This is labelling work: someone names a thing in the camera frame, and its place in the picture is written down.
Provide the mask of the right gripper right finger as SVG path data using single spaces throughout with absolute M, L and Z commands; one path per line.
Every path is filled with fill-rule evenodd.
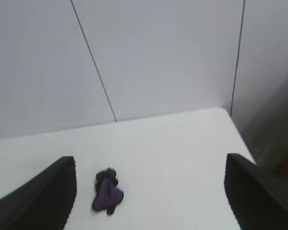
M 224 189 L 242 230 L 288 230 L 288 184 L 229 153 Z

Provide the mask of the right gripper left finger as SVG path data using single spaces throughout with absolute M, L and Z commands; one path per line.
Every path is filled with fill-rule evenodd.
M 0 199 L 0 230 L 62 230 L 76 194 L 74 157 L 61 157 Z

